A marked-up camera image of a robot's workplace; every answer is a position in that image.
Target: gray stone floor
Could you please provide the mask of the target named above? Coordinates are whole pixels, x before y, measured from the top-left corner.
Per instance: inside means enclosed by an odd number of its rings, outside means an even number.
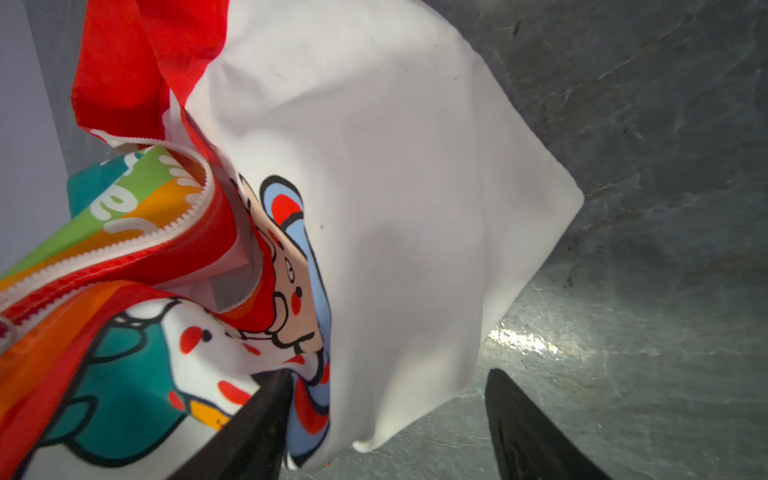
[[[520,384],[613,477],[768,478],[768,2],[429,0],[587,203],[474,384],[374,453],[282,478],[497,478],[482,392]],[[70,173],[82,0],[26,0]]]

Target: white zipper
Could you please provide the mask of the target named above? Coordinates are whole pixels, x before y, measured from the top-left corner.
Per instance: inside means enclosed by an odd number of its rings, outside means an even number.
[[[62,278],[63,276],[67,276],[70,273],[83,270],[84,268],[87,268],[91,265],[96,265],[98,263],[107,262],[116,258],[125,257],[131,253],[146,250],[147,248],[155,247],[162,243],[166,243],[175,238],[178,238],[180,235],[186,233],[203,216],[203,214],[205,214],[205,211],[207,210],[208,206],[210,205],[210,201],[214,196],[215,182],[213,172],[210,169],[210,165],[198,151],[189,147],[185,147],[184,145],[156,140],[153,138],[113,138],[117,141],[124,141],[125,143],[129,144],[144,144],[151,146],[160,145],[162,147],[166,147],[168,150],[177,151],[189,158],[192,158],[197,163],[202,165],[203,169],[205,170],[205,185],[203,186],[203,190],[200,192],[200,196],[192,203],[189,210],[187,210],[185,214],[171,222],[165,228],[146,233],[140,237],[136,237],[130,240],[123,240],[107,247],[102,247],[97,250],[92,250],[91,252],[81,253],[74,257],[64,259],[19,280],[5,291],[0,292],[0,312],[4,312],[10,306],[17,303],[19,300],[23,299],[25,296],[36,291],[37,289],[42,288],[47,283]],[[86,286],[78,287],[76,290],[79,291],[85,287]],[[52,301],[46,303],[44,306],[41,306],[41,308],[28,314],[26,316],[26,321],[25,319],[20,319],[23,326],[22,324],[16,325],[14,331],[8,333],[8,335],[11,335],[13,338],[12,342],[21,339],[23,335],[20,335],[20,333],[28,332],[36,326],[36,323],[39,323],[43,320],[43,318],[45,318],[45,316],[47,316],[38,315],[39,313],[44,313],[45,311],[49,310],[51,305],[57,304],[61,298],[67,295],[71,295],[73,291],[74,290],[70,290],[66,293],[63,293],[56,299],[53,299]],[[9,346],[10,345],[6,346],[4,343],[2,346],[3,348],[0,349],[0,353],[2,350],[7,349]]]

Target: orange stripe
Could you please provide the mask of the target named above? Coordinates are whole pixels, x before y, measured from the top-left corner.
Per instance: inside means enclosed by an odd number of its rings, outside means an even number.
[[[145,198],[136,210],[125,214],[122,218],[144,218],[154,223],[158,228],[164,228],[174,220],[181,218],[191,207],[187,203],[187,195],[198,194],[201,191],[202,189],[199,187],[182,187],[177,183],[177,179],[174,178],[160,186],[149,197]],[[120,243],[123,240],[140,237],[143,234],[144,232],[141,230],[126,230],[118,233],[107,233],[99,230],[63,252],[57,253],[40,263],[30,266],[26,270],[0,280],[0,291],[54,263],[75,257],[81,253],[91,252],[108,245]]]
[[[95,285],[70,298],[0,356],[0,419],[42,381],[91,317],[123,286]]]

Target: cartoon character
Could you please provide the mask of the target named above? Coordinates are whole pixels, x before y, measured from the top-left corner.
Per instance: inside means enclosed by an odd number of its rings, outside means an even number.
[[[282,178],[266,179],[259,198],[240,179],[266,260],[253,294],[221,314],[178,297],[118,314],[94,339],[38,447],[63,443],[87,462],[127,465],[185,415],[221,429],[258,390],[252,375],[291,369],[286,455],[302,465],[317,450],[330,425],[330,309],[303,202]]]
[[[233,326],[243,338],[263,338],[267,333],[276,345],[294,347],[296,353],[317,352],[323,348],[310,279],[307,256],[293,237],[287,234],[292,225],[301,223],[303,209],[298,192],[280,195],[271,204],[269,214],[250,184],[240,175],[238,190],[253,219],[259,245],[263,251],[262,286],[254,299],[261,308],[249,308],[250,314],[233,318],[224,314],[223,320]],[[271,296],[271,305],[267,303]],[[272,313],[265,318],[264,313]]]
[[[288,180],[272,176],[262,182],[257,197],[243,175],[239,180],[239,190],[257,234],[268,242],[272,254],[276,299],[275,326],[270,328],[275,332],[273,341],[280,346],[295,345],[297,352],[319,348],[322,360],[313,379],[293,376],[286,456],[294,465],[301,466],[319,448],[330,428],[330,306],[304,228],[304,203],[298,189]],[[284,305],[290,309],[283,320],[281,300],[288,298],[290,302]]]

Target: colorful bag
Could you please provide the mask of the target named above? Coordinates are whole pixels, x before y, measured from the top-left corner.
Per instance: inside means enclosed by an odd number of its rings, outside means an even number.
[[[0,280],[0,478],[164,478],[275,369],[289,467],[374,449],[468,384],[582,202],[411,0],[90,0],[72,103],[133,153]]]

